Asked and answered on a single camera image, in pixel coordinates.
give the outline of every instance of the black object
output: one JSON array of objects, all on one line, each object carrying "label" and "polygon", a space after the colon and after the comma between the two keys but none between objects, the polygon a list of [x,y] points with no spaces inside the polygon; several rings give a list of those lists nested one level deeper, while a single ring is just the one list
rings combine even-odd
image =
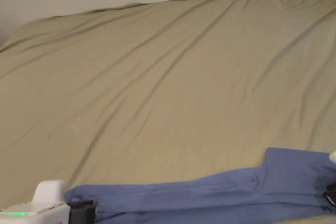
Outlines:
[{"label": "black object", "polygon": [[67,203],[71,208],[69,224],[94,224],[97,204],[93,200]]},{"label": "black object", "polygon": [[326,200],[336,207],[336,183],[332,185],[328,185],[326,187],[327,191],[323,194]]}]

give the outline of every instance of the white device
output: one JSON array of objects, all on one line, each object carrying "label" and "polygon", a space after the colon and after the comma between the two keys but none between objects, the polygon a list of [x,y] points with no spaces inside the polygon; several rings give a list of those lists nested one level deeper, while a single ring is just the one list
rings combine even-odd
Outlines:
[{"label": "white device", "polygon": [[336,152],[334,152],[330,155],[330,159],[331,159],[332,162],[334,162],[336,164]]},{"label": "white device", "polygon": [[0,209],[0,224],[68,224],[70,207],[62,201],[65,182],[39,183],[31,202]]}]

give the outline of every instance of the bedding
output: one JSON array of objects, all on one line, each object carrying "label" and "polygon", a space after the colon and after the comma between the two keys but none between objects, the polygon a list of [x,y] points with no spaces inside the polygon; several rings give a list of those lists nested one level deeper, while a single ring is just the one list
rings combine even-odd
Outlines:
[{"label": "bedding", "polygon": [[[0,207],[336,150],[336,0],[176,0],[30,22],[0,48]],[[295,223],[335,223],[320,217]]]}]

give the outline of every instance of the blue towel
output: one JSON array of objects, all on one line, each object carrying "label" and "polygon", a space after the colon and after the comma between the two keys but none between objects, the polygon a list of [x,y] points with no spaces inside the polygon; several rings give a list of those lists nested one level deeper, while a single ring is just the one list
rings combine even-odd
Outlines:
[{"label": "blue towel", "polygon": [[102,224],[269,224],[336,214],[323,197],[336,182],[327,153],[269,148],[259,168],[155,185],[81,185],[67,202],[93,199]]}]

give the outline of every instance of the bed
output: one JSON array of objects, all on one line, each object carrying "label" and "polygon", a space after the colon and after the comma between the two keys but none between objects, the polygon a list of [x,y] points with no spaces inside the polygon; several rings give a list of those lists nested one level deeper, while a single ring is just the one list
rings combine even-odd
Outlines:
[{"label": "bed", "polygon": [[[46,179],[151,184],[336,150],[336,0],[38,19],[0,48],[0,207]],[[334,223],[320,217],[293,223]]]}]

